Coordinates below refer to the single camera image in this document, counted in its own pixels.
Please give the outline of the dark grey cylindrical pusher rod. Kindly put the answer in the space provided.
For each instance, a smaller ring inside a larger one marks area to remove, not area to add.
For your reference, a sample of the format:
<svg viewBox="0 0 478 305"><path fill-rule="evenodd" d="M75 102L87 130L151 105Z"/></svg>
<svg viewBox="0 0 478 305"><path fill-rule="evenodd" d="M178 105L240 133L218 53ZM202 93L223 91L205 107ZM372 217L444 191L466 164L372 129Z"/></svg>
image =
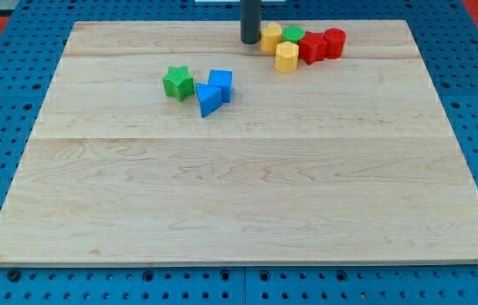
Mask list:
<svg viewBox="0 0 478 305"><path fill-rule="evenodd" d="M241 41L253 45L260 39L261 0L240 1Z"/></svg>

